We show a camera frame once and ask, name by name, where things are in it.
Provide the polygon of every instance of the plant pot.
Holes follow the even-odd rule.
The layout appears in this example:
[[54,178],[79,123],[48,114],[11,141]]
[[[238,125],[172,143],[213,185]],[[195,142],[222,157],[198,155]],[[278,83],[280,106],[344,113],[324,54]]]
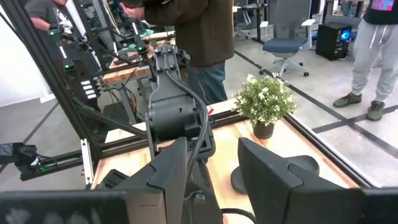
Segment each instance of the plant pot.
[[264,124],[257,122],[253,126],[253,133],[259,139],[269,139],[274,133],[274,124],[268,124],[265,126]]

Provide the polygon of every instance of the sleeve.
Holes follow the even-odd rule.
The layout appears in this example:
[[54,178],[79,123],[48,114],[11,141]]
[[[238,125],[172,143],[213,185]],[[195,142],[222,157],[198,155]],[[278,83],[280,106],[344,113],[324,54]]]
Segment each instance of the sleeve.
[[174,26],[198,18],[208,0],[171,0],[165,4],[145,6],[145,20],[153,25]]
[[25,10],[30,18],[39,18],[44,21],[47,18],[47,6],[40,0],[29,0],[25,5]]

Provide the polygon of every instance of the potted plant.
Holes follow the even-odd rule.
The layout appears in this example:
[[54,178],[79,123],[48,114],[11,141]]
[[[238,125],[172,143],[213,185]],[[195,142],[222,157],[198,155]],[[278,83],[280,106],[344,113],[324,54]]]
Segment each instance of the potted plant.
[[296,105],[287,84],[278,78],[257,79],[248,75],[242,89],[234,95],[235,110],[250,119],[257,138],[270,138],[275,123],[295,111]]

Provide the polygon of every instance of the pink graphic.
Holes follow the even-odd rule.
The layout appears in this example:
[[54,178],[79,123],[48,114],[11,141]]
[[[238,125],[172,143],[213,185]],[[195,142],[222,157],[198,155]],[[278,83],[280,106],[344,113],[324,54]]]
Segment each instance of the pink graphic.
[[380,11],[391,11],[394,0],[373,0],[372,9]]

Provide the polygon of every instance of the round black base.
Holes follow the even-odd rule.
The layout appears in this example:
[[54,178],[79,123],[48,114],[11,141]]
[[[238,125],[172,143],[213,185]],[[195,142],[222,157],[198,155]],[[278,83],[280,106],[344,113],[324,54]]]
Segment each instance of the round black base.
[[[299,166],[315,175],[319,175],[319,172],[320,172],[319,165],[318,165],[317,161],[310,156],[294,156],[294,157],[289,157],[286,159],[288,159],[291,163],[296,164],[297,166]],[[241,173],[240,167],[237,167],[237,168],[235,168],[234,171],[232,171],[231,185],[232,185],[232,188],[237,193],[245,194],[245,195],[248,194],[246,192],[246,188],[244,187],[244,184],[243,184],[242,173]]]
[[231,185],[232,185],[232,188],[237,193],[245,194],[245,195],[248,194],[246,192],[246,188],[244,187],[244,184],[243,184],[242,173],[241,173],[241,168],[240,167],[237,167],[237,168],[235,168],[234,171],[232,171],[232,174],[231,174]]

